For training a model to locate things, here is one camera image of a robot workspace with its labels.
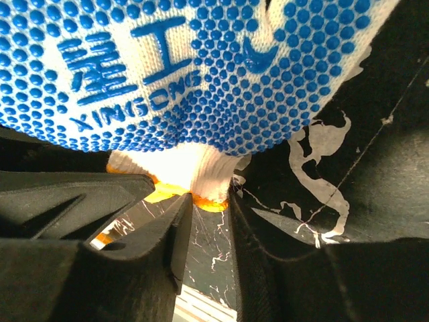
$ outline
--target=blue dotted glove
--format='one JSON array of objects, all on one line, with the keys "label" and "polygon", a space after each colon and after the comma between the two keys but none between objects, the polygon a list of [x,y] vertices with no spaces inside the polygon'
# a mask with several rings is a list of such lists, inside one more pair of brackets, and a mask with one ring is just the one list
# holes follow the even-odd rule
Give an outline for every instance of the blue dotted glove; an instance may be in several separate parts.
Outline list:
[{"label": "blue dotted glove", "polygon": [[264,151],[310,123],[397,2],[0,1],[0,124],[84,151]]}]

